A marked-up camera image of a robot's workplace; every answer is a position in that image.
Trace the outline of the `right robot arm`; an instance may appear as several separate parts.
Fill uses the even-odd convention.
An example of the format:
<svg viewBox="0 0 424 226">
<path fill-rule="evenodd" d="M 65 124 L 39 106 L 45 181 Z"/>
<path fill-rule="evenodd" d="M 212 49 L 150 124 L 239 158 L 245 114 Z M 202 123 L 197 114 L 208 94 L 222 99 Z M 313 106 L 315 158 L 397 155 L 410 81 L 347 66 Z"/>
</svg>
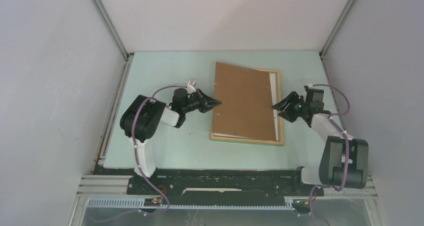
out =
<svg viewBox="0 0 424 226">
<path fill-rule="evenodd" d="M 304 195 L 311 185 L 336 191 L 363 189 L 368 180 L 368 142 L 354 138 L 335 122 L 335 114 L 324 108 L 324 93 L 320 84 L 306 85 L 303 95 L 292 91 L 272 106 L 290 123 L 303 119 L 325 143 L 319 165 L 299 167 L 299 176 L 291 180 L 291 190 L 297 195 Z"/>
</svg>

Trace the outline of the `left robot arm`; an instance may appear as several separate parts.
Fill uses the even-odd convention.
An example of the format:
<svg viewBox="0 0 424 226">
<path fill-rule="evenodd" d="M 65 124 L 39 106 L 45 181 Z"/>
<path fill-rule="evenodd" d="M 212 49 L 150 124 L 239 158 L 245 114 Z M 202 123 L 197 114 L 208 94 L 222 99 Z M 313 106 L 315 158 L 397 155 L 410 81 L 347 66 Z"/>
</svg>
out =
<svg viewBox="0 0 424 226">
<path fill-rule="evenodd" d="M 187 90 L 175 86 L 171 103 L 157 100 L 154 96 L 138 95 L 122 115 L 119 125 L 132 142 L 134 171 L 142 176 L 138 187 L 145 194 L 153 194 L 158 180 L 152 175 L 157 169 L 151 138 L 160 124 L 180 128 L 186 121 L 186 114 L 199 111 L 205 114 L 222 102 L 203 93 L 199 88 Z"/>
</svg>

